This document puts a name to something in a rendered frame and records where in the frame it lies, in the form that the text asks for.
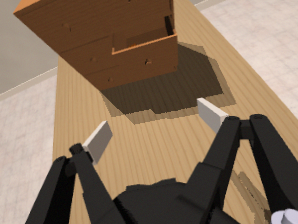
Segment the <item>small brown chest of drawers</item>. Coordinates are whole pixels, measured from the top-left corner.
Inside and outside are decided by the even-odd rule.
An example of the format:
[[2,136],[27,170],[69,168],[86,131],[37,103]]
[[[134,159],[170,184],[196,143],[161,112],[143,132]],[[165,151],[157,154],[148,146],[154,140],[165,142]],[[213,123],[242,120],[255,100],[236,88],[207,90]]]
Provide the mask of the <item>small brown chest of drawers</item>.
[[[114,67],[114,66],[117,66],[117,65],[113,65],[113,66],[110,66],[110,67],[107,67],[107,68],[103,68],[103,69],[100,69],[100,70],[96,70],[96,71],[93,71],[93,72],[90,72],[90,73],[86,73],[86,74],[82,74],[81,72],[79,72],[69,61],[67,61],[62,55],[61,55],[61,52],[62,51],[65,51],[65,50],[68,50],[68,49],[71,49],[71,48],[74,48],[76,46],[79,46],[79,45],[82,45],[82,44],[85,44],[85,43],[88,43],[88,42],[91,42],[93,40],[96,40],[96,39],[99,39],[99,38],[102,38],[102,37],[105,37],[105,36],[110,36],[111,40],[113,39],[113,34],[114,33],[117,33],[117,32],[120,32],[120,31],[123,31],[123,30],[126,30],[128,28],[131,28],[131,27],[134,27],[134,26],[137,26],[137,25],[141,25],[141,24],[144,24],[144,23],[147,23],[147,22],[150,22],[150,21],[153,21],[153,20],[156,20],[156,19],[159,19],[159,18],[162,18],[162,17],[165,17],[165,16],[168,16],[168,15],[171,15],[171,18],[173,20],[173,23],[175,25],[175,21],[174,21],[174,2],[173,0],[170,0],[170,12],[169,13],[166,13],[166,14],[163,14],[163,15],[160,15],[160,16],[156,16],[156,17],[153,17],[153,18],[150,18],[150,19],[147,19],[147,20],[144,20],[144,21],[141,21],[141,22],[138,22],[138,23],[135,23],[135,24],[132,24],[132,25],[129,25],[129,26],[126,26],[126,27],[123,27],[121,29],[118,29],[118,30],[115,30],[115,31],[112,31],[110,32],[106,22],[104,21],[98,7],[96,6],[94,0],[90,0],[93,8],[95,9],[97,15],[99,16],[102,24],[104,25],[107,33],[106,34],[103,34],[101,36],[98,36],[98,37],[95,37],[95,38],[92,38],[92,39],[89,39],[89,40],[86,40],[86,41],[83,41],[81,43],[78,43],[78,44],[75,44],[75,45],[72,45],[72,46],[69,46],[67,48],[64,48],[64,49],[61,49],[61,50],[56,50],[52,45],[50,45],[40,34],[38,34],[27,22],[25,22],[22,18],[21,18],[21,15],[32,9],[32,8],[35,8],[45,2],[47,2],[49,0],[21,0],[20,3],[18,4],[18,6],[16,7],[16,9],[14,10],[13,14],[22,22],[24,23],[32,32],[34,32],[41,40],[43,40],[51,49],[53,49],[60,57],[62,57],[70,66],[72,66],[79,74],[81,74],[88,82],[90,82],[97,90],[101,91],[101,90],[104,90],[104,89],[99,89],[97,88],[87,77],[85,77],[85,75],[87,74],[90,74],[90,73],[94,73],[94,72],[97,72],[97,71],[100,71],[100,70],[104,70],[104,69],[107,69],[107,68],[111,68],[111,67]],[[175,66],[175,70],[174,71],[177,71],[177,66]],[[174,72],[174,71],[170,71],[170,72]],[[170,73],[170,72],[166,72],[166,73]],[[162,74],[166,74],[166,73],[162,73]],[[158,75],[154,75],[154,76],[151,76],[151,77],[155,77],[155,76],[159,76],[159,75],[162,75],[162,74],[158,74]],[[151,77],[147,77],[147,78],[151,78]],[[143,79],[147,79],[147,78],[143,78]],[[143,80],[143,79],[139,79],[139,80],[136,80],[135,77],[133,77],[134,81],[131,81],[131,82],[135,82],[135,81],[139,81],[139,80]],[[127,82],[127,83],[131,83],[131,82]],[[124,83],[124,84],[127,84],[127,83]],[[120,84],[120,85],[124,85],[124,84]],[[116,85],[116,86],[120,86],[120,85]],[[112,87],[116,87],[116,86],[112,86]],[[112,88],[112,87],[108,87],[108,88]],[[105,89],[108,89],[108,88],[105,88]]]

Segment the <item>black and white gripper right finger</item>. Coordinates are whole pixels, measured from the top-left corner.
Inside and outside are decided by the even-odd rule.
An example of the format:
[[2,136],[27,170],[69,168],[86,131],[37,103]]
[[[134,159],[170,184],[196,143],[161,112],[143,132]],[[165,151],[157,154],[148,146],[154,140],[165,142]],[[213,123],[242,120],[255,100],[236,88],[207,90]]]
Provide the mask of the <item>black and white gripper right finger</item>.
[[240,120],[203,98],[197,105],[199,116],[217,135],[162,224],[205,224],[212,203],[223,210],[240,140],[249,140],[273,214],[270,224],[298,224],[298,161],[268,117],[252,114]]

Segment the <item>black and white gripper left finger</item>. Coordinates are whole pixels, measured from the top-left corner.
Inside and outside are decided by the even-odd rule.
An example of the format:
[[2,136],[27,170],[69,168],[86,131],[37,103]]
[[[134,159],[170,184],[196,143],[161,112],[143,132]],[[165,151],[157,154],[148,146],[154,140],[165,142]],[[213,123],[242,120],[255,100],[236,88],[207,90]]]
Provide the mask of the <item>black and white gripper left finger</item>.
[[69,224],[76,173],[91,224],[126,224],[93,166],[112,136],[103,121],[83,145],[69,148],[72,157],[54,160],[25,224]]

